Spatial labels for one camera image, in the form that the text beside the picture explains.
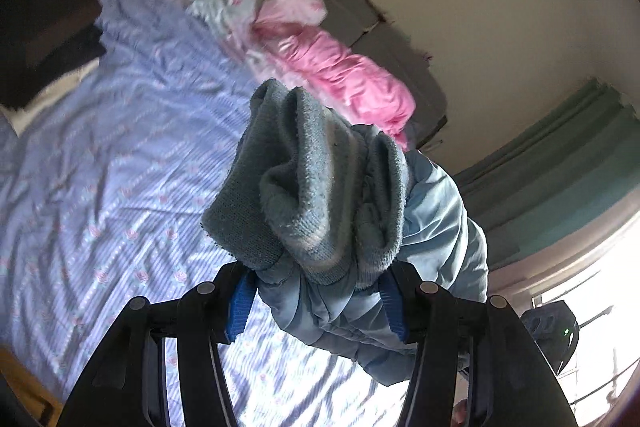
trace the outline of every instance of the cable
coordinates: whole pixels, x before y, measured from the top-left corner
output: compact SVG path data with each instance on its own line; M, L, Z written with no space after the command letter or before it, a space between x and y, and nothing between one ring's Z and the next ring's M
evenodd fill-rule
M634 366L635 363L638 363L638 362L640 362L640 357L638 357L633 362L631 362L629 365L627 365L622 371L620 371L617 375L615 375L609 381L606 381L600 387L597 387L596 389L594 389L590 393L587 393L584 396L581 396L580 398L578 398L577 400L572 401L569 405L571 407L573 407L575 404L577 404L578 402L581 402L582 400L590 397L592 394L596 394L601 389L604 389L605 387L607 387L611 382L613 382L614 380L617 380L621 375L624 375L629 369L631 369Z

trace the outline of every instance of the window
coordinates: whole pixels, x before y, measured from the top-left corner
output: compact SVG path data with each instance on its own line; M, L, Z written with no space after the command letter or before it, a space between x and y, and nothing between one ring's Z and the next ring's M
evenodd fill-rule
M606 413L638 365L638 245L636 222L597 263L533 299L534 306L564 300L580 324L575 354L558 376L578 425Z

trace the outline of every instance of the black device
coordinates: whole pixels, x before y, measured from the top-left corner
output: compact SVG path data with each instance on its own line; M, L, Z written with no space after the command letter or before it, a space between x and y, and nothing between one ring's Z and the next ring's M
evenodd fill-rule
M529 326L538 325L533 331L547 343L548 361L500 296L487 303L455 298L400 261L378 284L392 330L405 343L417 343L398 426L449 427L461 357L468 360L465 427L577 425L552 369L567 352L564 335L561 347L549 347L557 343L553 331L564 325L560 307L525 317ZM255 291L255 273L231 263L180 299L131 299L82 371L58 426L169 427L164 339L176 337L186 426L236 427L218 344L233 342L244 330ZM553 358L561 351L560 359Z

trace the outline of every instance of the blue rubber grip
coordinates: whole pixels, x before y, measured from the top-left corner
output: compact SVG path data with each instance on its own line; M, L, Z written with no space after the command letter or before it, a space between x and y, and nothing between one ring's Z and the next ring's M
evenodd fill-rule
M409 330L404 323L404 304L402 304L402 295L396 284L396 280L389 270L386 270L378 278L378 290L382 299L382 307L385 310L386 320L389 327L398 338L405 342L409 335Z
M229 318L226 322L226 337L230 342L235 342L238 335L244 331L251 306L254 304L256 289L255 273L247 272L231 296Z

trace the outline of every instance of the pink blanket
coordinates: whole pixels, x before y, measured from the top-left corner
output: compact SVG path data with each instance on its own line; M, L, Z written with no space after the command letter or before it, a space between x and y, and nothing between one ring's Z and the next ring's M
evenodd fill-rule
M263 82L305 87L350 123L375 124L406 149L415 109L407 87L373 60L352 54L318 25L322 0L175 0L201 18Z

